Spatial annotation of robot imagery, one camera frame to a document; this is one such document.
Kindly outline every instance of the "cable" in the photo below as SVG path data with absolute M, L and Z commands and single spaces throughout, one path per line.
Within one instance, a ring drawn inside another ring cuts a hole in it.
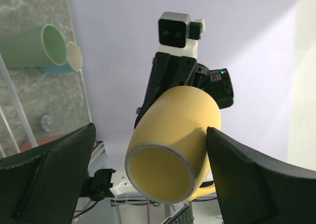
M 215 200 L 215 199 L 217 199 L 217 197 L 216 197 L 216 198 L 210 198 L 210 199 L 198 199 L 198 200 L 193 200 L 193 202 L 206 202 L 206 201 L 212 201 L 212 200 Z
M 86 212 L 90 211 L 92 208 L 95 207 L 95 205 L 98 204 L 99 201 L 95 202 L 94 204 L 91 205 L 91 207 L 88 207 L 87 209 L 83 210 L 82 212 L 74 215 L 73 219 L 77 218 L 77 217 L 80 217 L 82 214 L 85 214 Z
M 87 207 L 90 205 L 91 202 L 92 202 L 92 200 L 90 200 L 90 201 L 88 202 L 88 204 L 87 204 L 82 210 L 76 210 L 75 213 L 77 213 L 77 212 L 83 212 L 84 210 L 86 210 Z
M 216 196 L 213 198 L 196 198 L 195 200 L 193 200 L 193 202 L 206 202 L 206 201 L 212 201 L 215 199 L 217 199 Z M 111 199 L 111 202 L 114 203 L 114 204 L 111 204 L 112 207 L 115 207 L 115 206 L 118 206 L 121 204 L 129 204 L 132 206 L 146 206 L 146 205 L 148 205 L 146 199 L 144 199 L 144 200 L 140 200 L 140 199 L 114 200 L 114 199 Z M 154 202 L 151 200 L 149 201 L 149 203 L 152 204 L 154 207 L 159 207 L 161 205 L 160 203 L 157 203 L 157 202 Z

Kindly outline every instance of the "mug rim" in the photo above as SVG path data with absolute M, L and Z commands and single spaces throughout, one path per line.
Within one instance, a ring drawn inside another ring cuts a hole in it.
M 76 43 L 70 41 L 66 45 L 67 61 L 73 71 L 82 70 L 82 53 Z
M 157 198 L 154 198 L 154 197 L 148 195 L 146 192 L 144 192 L 142 189 L 140 189 L 138 187 L 138 185 L 136 184 L 135 180 L 133 179 L 133 177 L 131 175 L 130 163 L 131 163 L 133 156 L 138 151 L 143 150 L 143 149 L 148 148 L 148 147 L 156 147 L 156 148 L 160 148 L 160 149 L 169 150 L 169 151 L 175 153 L 177 156 L 179 156 L 185 162 L 185 164 L 187 165 L 189 172 L 190 172 L 192 184 L 191 184 L 191 187 L 189 189 L 189 192 L 184 197 L 177 199 L 174 202 L 166 202 L 166 200 L 160 200 L 160 199 L 157 199 Z M 185 202 L 193 194 L 194 187 L 196 186 L 196 175 L 195 175 L 194 169 L 190 165 L 189 161 L 178 150 L 174 149 L 171 146 L 167 146 L 165 144 L 162 144 L 162 143 L 143 143 L 143 144 L 140 144 L 140 145 L 132 148 L 125 159 L 125 171 L 126 171 L 128 179 L 130 180 L 130 182 L 132 183 L 132 185 L 136 188 L 136 190 L 138 192 L 140 192 L 142 195 L 149 198 L 150 200 L 158 202 L 158 203 L 162 203 L 162 204 L 175 204 L 175 203 Z
M 55 38 L 56 41 L 57 41 L 57 40 L 60 40 L 61 42 L 63 42 L 63 44 L 62 44 L 62 47 L 63 47 L 62 51 L 63 51 L 63 53 L 64 53 L 64 58 L 65 58 L 65 60 L 64 60 L 63 62 L 61 62 L 61 61 L 60 61 L 60 62 L 57 62 L 56 59 L 53 59 L 53 58 L 52 58 L 50 52 L 48 52 L 48 50 L 47 50 L 47 45 L 46 45 L 46 43 L 45 43 L 45 41 L 44 41 L 44 35 L 45 35 L 45 32 L 49 31 L 49 29 L 52 29 L 52 30 L 54 31 L 54 34 L 55 34 L 55 37 L 56 37 L 56 38 Z M 46 57 L 47 57 L 53 64 L 55 64 L 55 65 L 57 65 L 57 66 L 62 66 L 62 65 L 64 65 L 64 64 L 67 62 L 67 48 L 66 48 L 66 44 L 65 44 L 65 41 L 64 41 L 64 38 L 63 38 L 61 32 L 58 30 L 57 27 L 55 27 L 55 26 L 52 25 L 52 24 L 45 24 L 45 25 L 43 25 L 43 26 L 41 27 L 41 31 L 40 31 L 40 40 L 41 40 L 41 44 L 42 44 L 42 47 L 43 47 L 43 49 L 44 49 L 44 52 L 45 52 L 45 54 L 46 54 Z

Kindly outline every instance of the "camera lens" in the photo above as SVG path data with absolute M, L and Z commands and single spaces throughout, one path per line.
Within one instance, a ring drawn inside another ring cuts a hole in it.
M 164 30 L 164 31 L 163 31 L 163 35 L 164 35 L 164 36 L 169 35 L 169 31 L 168 31 L 168 30 Z
M 181 37 L 181 32 L 176 32 L 176 38 L 180 38 Z

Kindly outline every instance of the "camera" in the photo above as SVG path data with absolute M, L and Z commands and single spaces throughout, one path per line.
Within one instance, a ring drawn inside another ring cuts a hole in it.
M 199 40 L 202 23 L 191 22 L 189 14 L 165 12 L 158 21 L 159 42 L 184 48 L 188 39 Z

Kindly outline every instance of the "white backdrop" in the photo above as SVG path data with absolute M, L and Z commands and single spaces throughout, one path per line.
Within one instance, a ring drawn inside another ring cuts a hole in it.
M 204 18 L 198 61 L 228 68 L 235 104 L 224 133 L 287 159 L 296 0 L 70 0 L 97 137 L 123 168 L 165 11 Z
M 316 1 L 298 0 L 288 162 L 316 170 Z

